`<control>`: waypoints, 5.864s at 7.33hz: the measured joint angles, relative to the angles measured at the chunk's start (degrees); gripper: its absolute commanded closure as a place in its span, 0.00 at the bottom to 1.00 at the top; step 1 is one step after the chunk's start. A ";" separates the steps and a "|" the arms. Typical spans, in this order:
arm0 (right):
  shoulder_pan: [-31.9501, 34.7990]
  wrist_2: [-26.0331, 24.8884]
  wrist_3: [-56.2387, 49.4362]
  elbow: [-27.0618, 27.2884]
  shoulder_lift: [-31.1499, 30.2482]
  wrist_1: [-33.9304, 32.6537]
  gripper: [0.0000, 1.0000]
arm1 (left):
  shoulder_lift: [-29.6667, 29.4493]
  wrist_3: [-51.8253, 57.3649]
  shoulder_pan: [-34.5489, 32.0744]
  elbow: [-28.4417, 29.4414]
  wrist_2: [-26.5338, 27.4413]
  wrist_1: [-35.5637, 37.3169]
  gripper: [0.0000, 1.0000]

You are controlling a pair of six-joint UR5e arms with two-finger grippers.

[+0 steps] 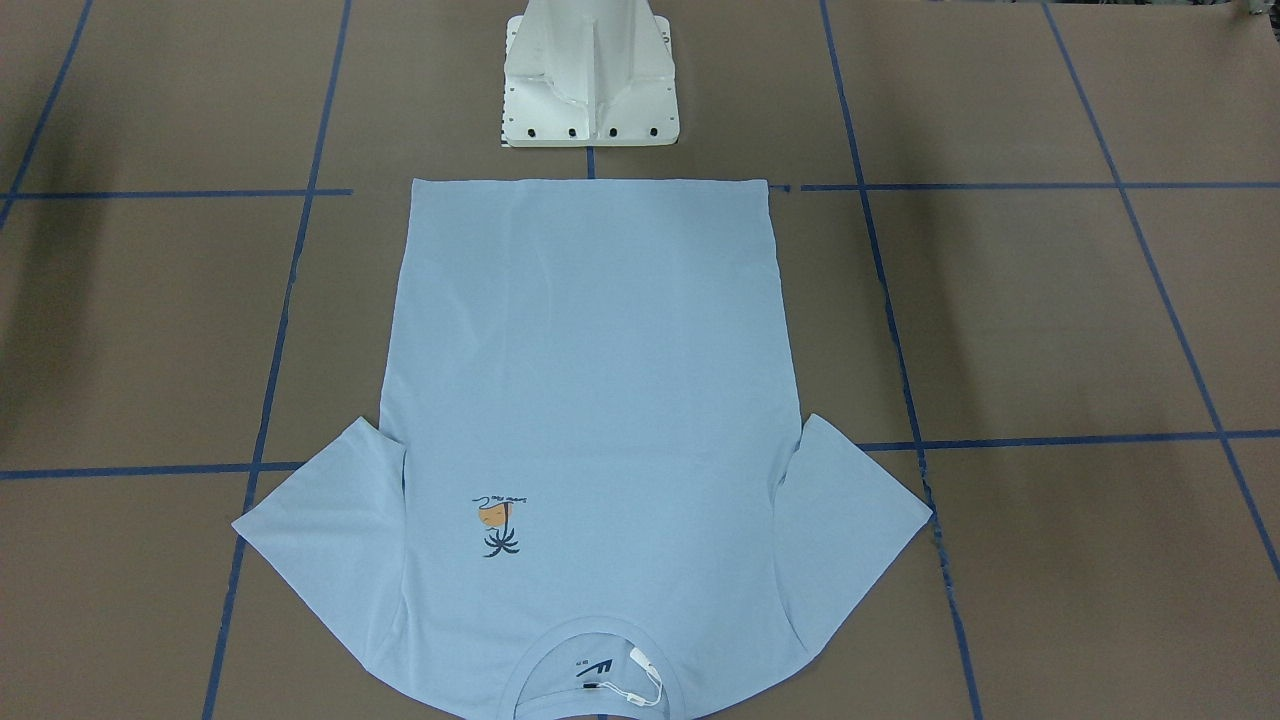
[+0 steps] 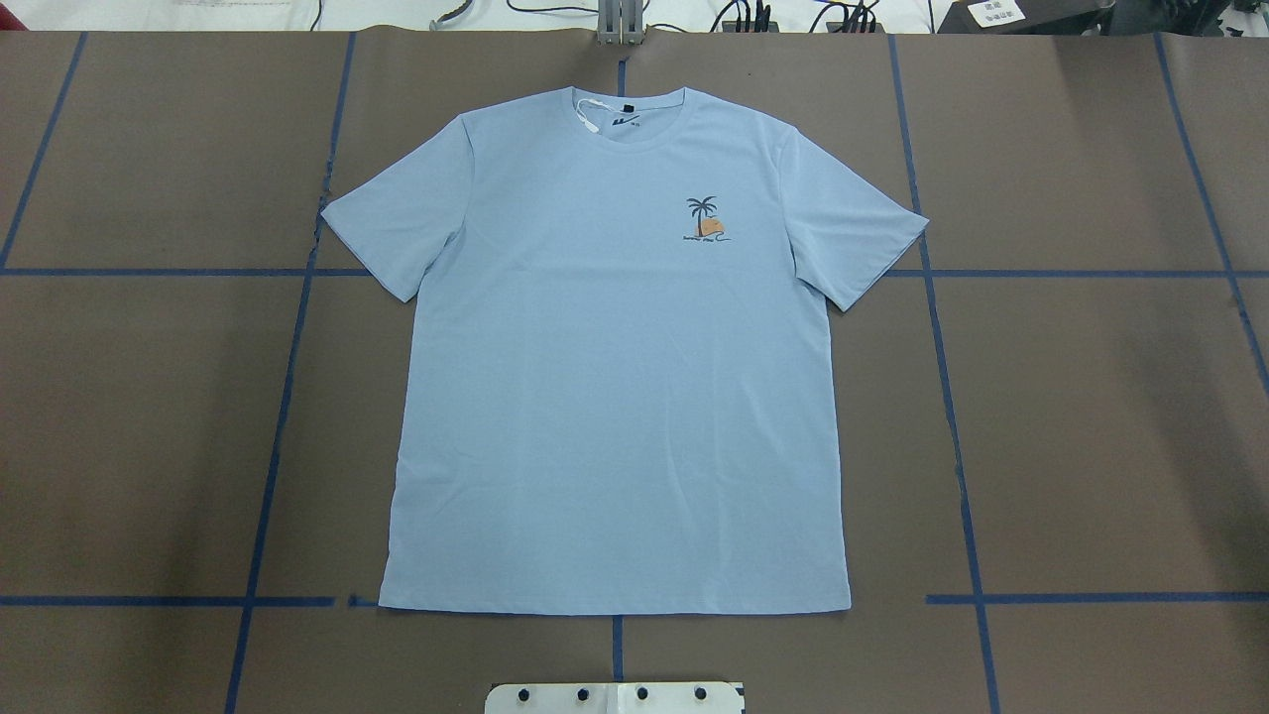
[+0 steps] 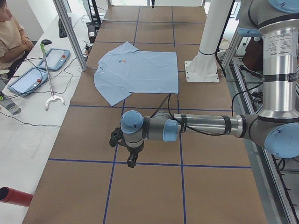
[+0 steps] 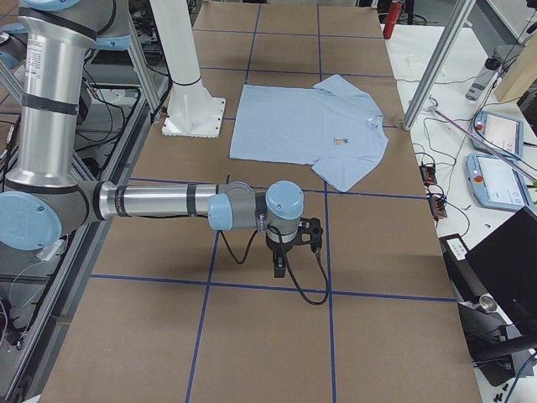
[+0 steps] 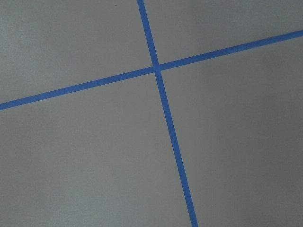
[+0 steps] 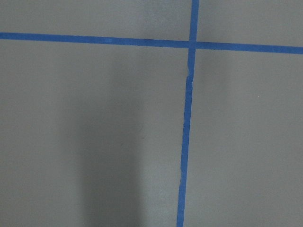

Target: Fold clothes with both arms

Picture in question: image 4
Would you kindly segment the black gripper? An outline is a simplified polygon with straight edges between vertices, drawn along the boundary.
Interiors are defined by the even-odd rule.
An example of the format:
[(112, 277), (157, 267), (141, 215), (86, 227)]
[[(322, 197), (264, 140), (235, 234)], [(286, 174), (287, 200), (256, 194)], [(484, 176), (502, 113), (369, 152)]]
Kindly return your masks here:
[(274, 241), (268, 241), (268, 248), (272, 251), (274, 278), (285, 277), (285, 255), (289, 251), (289, 245), (281, 245), (280, 243), (276, 243)]

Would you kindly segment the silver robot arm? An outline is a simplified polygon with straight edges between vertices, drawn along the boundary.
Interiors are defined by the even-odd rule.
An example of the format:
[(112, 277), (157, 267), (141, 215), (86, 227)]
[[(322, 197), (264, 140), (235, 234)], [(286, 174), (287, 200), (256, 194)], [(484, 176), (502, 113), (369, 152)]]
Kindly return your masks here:
[(1, 240), (19, 250), (46, 247), (71, 231), (113, 217), (204, 217), (213, 230), (265, 233), (274, 274), (305, 234), (304, 195), (293, 182), (264, 192), (227, 185), (120, 186), (70, 172), (86, 52), (131, 42), (125, 1), (22, 1), (28, 31), (17, 164), (5, 175)]

